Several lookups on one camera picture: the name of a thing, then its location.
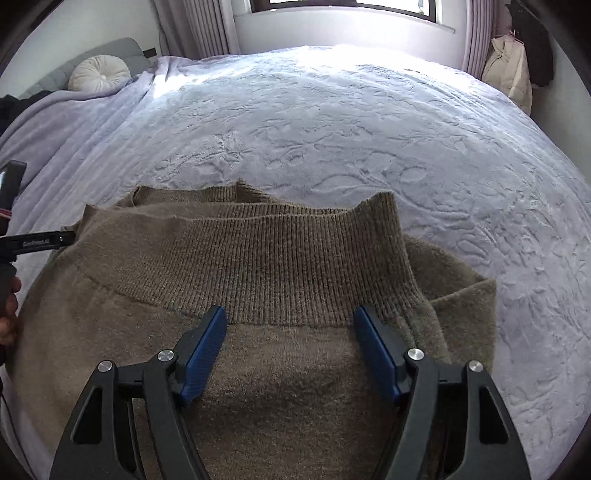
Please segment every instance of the puffer jacket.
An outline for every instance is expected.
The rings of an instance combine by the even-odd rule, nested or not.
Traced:
[[[491,43],[493,51],[484,67],[482,81],[503,92],[529,115],[532,90],[523,43],[510,35],[493,38]]]

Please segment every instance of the knit sweater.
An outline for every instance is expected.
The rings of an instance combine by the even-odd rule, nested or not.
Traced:
[[[444,361],[492,365],[495,282],[401,232],[391,193],[351,210],[282,203],[239,182],[136,189],[87,206],[21,310],[8,365],[55,450],[97,363],[171,348],[213,305],[229,318],[204,396],[185,413],[215,479],[370,478],[397,412],[377,396],[352,313]],[[159,478],[145,413],[136,423]]]

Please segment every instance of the round pillow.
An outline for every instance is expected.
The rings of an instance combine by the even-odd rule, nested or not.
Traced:
[[[129,68],[123,60],[111,55],[97,55],[81,62],[70,75],[72,92],[104,92],[129,79]]]

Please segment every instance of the curtain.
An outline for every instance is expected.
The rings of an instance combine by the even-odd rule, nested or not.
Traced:
[[[462,70],[480,79],[495,21],[495,0],[467,0],[466,50]]]
[[[240,53],[230,0],[153,0],[163,51],[192,60]]]

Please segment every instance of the headboard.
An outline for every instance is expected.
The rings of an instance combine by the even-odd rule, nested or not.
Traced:
[[[127,64],[132,77],[150,67],[150,61],[144,57],[142,49],[133,38],[120,38],[119,40],[85,51],[70,61],[65,62],[27,89],[20,98],[29,98],[31,95],[35,95],[42,90],[50,90],[52,92],[67,90],[68,80],[77,65],[94,55],[113,55],[114,57],[119,57]]]

